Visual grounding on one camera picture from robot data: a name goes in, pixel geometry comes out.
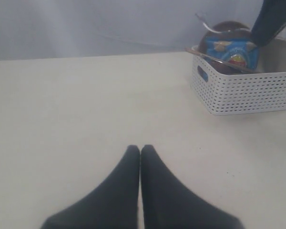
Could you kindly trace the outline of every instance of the table surface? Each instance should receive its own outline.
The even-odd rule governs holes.
[[[183,52],[0,62],[0,229],[37,229],[153,144],[248,229],[286,228],[286,111],[213,116]],[[143,228],[139,202],[140,228]]]

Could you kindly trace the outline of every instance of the basket handle hole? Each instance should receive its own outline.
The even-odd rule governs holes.
[[[201,78],[203,78],[204,81],[206,81],[206,82],[209,81],[208,74],[200,66],[197,67],[197,71],[198,71],[199,75],[201,76]]]

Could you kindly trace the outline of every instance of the white basket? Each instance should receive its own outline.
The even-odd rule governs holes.
[[[207,74],[207,81],[198,67]],[[286,72],[225,75],[194,55],[192,80],[198,98],[214,115],[286,110]]]

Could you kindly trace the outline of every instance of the gray backdrop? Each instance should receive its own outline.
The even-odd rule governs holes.
[[[0,60],[182,50],[211,25],[252,26],[262,0],[0,0]]]

